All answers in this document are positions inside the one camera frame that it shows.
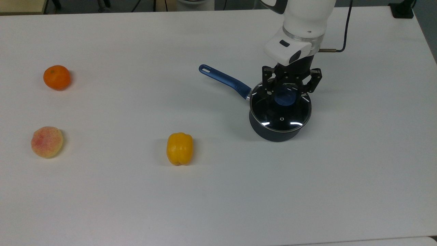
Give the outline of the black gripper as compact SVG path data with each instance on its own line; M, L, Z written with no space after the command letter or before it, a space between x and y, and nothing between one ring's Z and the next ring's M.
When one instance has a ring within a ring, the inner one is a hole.
M275 67L262 67L262 88L268 96L273 96L276 87L296 81L302 81L309 75L311 79L302 87L302 94L313 93L323 75L320 68L311 69L314 55L299 59L288 66L277 64Z

